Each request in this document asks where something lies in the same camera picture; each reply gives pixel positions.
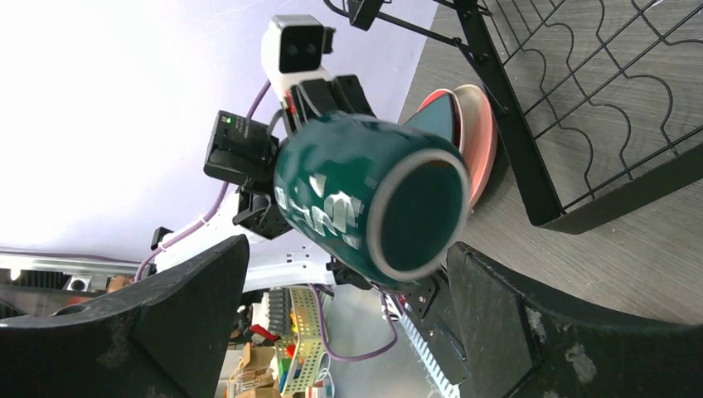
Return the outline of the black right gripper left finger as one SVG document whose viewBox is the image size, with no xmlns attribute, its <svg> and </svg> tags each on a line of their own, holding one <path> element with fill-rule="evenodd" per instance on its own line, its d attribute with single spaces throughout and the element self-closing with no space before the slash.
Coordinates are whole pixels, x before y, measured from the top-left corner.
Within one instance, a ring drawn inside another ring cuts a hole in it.
<svg viewBox="0 0 703 398">
<path fill-rule="evenodd" d="M 50 317 L 1 322 L 4 397 L 212 397 L 250 259 L 243 235 Z"/>
</svg>

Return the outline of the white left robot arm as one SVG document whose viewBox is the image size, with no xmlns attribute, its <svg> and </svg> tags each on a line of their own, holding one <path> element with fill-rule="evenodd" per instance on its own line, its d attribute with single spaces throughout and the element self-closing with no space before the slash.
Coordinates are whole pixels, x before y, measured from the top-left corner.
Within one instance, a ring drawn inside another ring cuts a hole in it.
<svg viewBox="0 0 703 398">
<path fill-rule="evenodd" d="M 453 147 L 379 120 L 359 80 L 305 80 L 285 90 L 271 124 L 219 111 L 204 173 L 236 186 L 208 216 L 157 244 L 165 271 L 226 238 L 249 239 L 247 291 L 292 284 L 398 289 L 434 271 L 462 207 Z"/>
</svg>

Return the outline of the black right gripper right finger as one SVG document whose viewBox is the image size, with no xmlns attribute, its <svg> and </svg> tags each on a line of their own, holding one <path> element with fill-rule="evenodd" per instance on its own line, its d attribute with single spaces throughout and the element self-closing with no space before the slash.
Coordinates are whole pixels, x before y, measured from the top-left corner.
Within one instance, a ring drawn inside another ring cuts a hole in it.
<svg viewBox="0 0 703 398">
<path fill-rule="evenodd" d="M 590 303 L 462 242 L 447 256 L 479 397 L 699 397 L 702 327 Z"/>
</svg>

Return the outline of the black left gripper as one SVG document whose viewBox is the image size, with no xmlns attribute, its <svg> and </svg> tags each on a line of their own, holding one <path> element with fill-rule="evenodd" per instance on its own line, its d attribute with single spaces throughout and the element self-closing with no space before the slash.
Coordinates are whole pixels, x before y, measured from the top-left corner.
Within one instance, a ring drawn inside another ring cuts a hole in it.
<svg viewBox="0 0 703 398">
<path fill-rule="evenodd" d="M 279 152 L 305 124 L 336 112 L 376 118 L 356 76 L 305 80 L 294 85 L 274 114 L 274 121 L 283 121 L 286 128 L 287 135 L 282 139 L 273 135 L 272 124 L 218 112 L 204 171 L 209 177 L 237 185 L 245 196 L 247 209 L 235 216 L 236 224 L 270 240 L 295 230 L 275 201 L 274 169 Z"/>
</svg>

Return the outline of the dark green mug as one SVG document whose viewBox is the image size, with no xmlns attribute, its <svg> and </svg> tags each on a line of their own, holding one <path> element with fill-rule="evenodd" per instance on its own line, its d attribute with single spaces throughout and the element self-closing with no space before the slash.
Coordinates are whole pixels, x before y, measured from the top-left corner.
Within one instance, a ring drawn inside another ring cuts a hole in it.
<svg viewBox="0 0 703 398">
<path fill-rule="evenodd" d="M 305 124 L 274 169 L 284 219 L 389 289 L 442 266 L 468 218 L 470 191 L 463 157 L 447 139 L 361 114 Z"/>
</svg>

